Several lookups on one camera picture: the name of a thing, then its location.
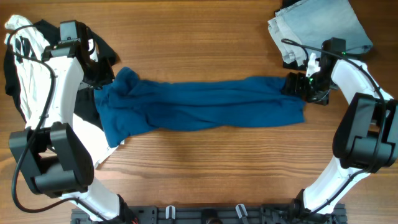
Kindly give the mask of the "blue polo shirt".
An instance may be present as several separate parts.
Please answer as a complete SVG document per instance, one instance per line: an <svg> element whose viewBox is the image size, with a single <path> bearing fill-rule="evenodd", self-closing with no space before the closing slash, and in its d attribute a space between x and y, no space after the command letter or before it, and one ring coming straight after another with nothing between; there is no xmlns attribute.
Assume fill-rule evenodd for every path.
<svg viewBox="0 0 398 224"><path fill-rule="evenodd" d="M304 122L305 102L282 94L285 79L254 76L222 82L143 80L128 67L94 92L106 140L118 146L156 129L268 128Z"/></svg>

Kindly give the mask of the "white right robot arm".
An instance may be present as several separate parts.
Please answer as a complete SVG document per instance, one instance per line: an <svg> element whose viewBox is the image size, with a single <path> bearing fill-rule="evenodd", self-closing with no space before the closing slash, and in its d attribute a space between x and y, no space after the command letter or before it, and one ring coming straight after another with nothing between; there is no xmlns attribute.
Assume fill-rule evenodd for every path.
<svg viewBox="0 0 398 224"><path fill-rule="evenodd" d="M327 105L331 90L341 90L349 106L333 138L333 157L318 179L299 192L288 219L325 222L341 198L357 184L397 159L397 100L369 74L343 39L331 38L307 55L305 73L290 73L282 93Z"/></svg>

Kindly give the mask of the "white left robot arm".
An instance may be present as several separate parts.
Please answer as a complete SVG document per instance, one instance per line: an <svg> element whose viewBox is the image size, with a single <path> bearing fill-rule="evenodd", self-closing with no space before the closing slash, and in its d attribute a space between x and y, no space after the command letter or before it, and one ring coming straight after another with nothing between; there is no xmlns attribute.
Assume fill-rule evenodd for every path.
<svg viewBox="0 0 398 224"><path fill-rule="evenodd" d="M9 138L17 163L14 178L23 176L33 194L52 198L54 205L73 203L92 222L128 222L124 200L95 177L92 157L105 147L104 133L81 125L75 115L77 94L114 78L108 59L98 57L90 28L62 22L54 43L44 37L42 26L22 16L12 16L6 28L26 120L25 129Z"/></svg>

